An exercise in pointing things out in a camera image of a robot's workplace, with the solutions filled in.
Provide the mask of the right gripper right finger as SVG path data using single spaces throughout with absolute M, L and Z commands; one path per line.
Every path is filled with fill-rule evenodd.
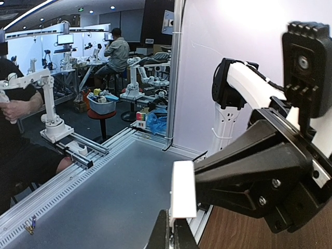
M 173 227 L 175 249 L 198 249 L 187 219 L 176 219 Z

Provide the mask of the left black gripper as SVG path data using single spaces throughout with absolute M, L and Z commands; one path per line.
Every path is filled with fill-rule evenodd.
M 274 233 L 294 232 L 331 199 L 331 162 L 270 108 L 254 110 L 250 124 L 235 142 L 196 163 L 196 197 L 264 218 Z

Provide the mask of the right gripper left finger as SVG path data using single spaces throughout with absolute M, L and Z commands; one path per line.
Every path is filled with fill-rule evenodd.
M 147 249 L 166 249 L 170 244 L 170 225 L 168 210 L 161 210 L 146 245 Z

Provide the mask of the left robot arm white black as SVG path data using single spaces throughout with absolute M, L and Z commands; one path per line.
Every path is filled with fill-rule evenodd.
M 198 202 L 293 233 L 331 200 L 331 113 L 312 119 L 253 62 L 224 58 L 212 84 L 214 137 L 195 163 Z

